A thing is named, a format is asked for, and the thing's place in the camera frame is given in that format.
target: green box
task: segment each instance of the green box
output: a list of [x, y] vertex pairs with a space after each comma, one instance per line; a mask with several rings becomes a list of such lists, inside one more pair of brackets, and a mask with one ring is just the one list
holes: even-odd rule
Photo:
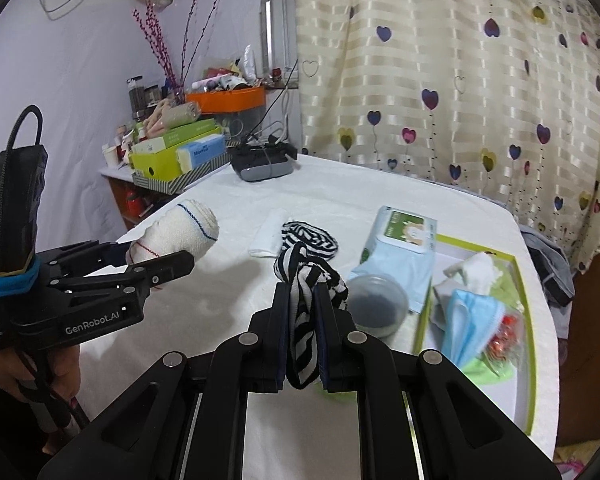
[[160, 137], [155, 137], [155, 139], [147, 139], [139, 142], [133, 147], [132, 151], [137, 154], [158, 153], [185, 140], [191, 140], [208, 134], [217, 126], [216, 121], [213, 119], [185, 124], [173, 130], [168, 130]]
[[[199, 135], [198, 137], [206, 137], [211, 134], [221, 134], [222, 130], [216, 126], [214, 129]], [[129, 158], [134, 165], [136, 173], [140, 173], [147, 178], [156, 178], [157, 180], [173, 180], [182, 174], [176, 150], [188, 144], [191, 138], [183, 142], [160, 150], [157, 153], [131, 153]]]

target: beige curtain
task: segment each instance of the beige curtain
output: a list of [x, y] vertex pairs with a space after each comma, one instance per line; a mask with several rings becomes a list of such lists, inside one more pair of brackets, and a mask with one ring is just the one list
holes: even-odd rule
[[600, 252], [600, 18], [587, 0], [296, 0], [305, 153], [503, 202]]

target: orange box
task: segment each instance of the orange box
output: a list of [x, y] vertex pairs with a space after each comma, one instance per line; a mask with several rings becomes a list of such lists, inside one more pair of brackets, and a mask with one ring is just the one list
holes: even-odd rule
[[230, 114], [264, 106], [264, 86], [243, 90], [199, 92], [186, 95], [187, 103], [196, 101], [203, 114]]

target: metal pivot bolt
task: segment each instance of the metal pivot bolt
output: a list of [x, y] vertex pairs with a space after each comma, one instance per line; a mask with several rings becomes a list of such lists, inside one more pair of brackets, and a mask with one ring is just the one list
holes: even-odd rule
[[178, 366], [182, 362], [182, 354], [178, 352], [169, 352], [162, 358], [162, 364], [173, 368], [174, 366]]
[[439, 365], [442, 362], [442, 355], [435, 350], [427, 350], [424, 352], [422, 358], [430, 365]]
[[255, 345], [258, 342], [258, 335], [253, 332], [245, 332], [240, 334], [238, 341], [245, 346]]
[[347, 339], [355, 345], [360, 345], [366, 341], [366, 334], [359, 330], [354, 330], [347, 334]]

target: black and white striped cloth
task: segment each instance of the black and white striped cloth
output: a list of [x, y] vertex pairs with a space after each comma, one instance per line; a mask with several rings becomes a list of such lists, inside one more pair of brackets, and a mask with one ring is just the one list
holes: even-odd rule
[[287, 222], [282, 226], [282, 250], [298, 242], [306, 245], [309, 256], [318, 256], [325, 260], [331, 260], [338, 251], [337, 241], [324, 229], [306, 222]]
[[273, 269], [290, 285], [286, 378], [294, 388], [302, 389], [319, 375], [312, 290], [316, 283], [326, 282], [331, 306], [345, 310], [349, 289], [323, 258], [310, 256], [302, 242], [282, 251]]

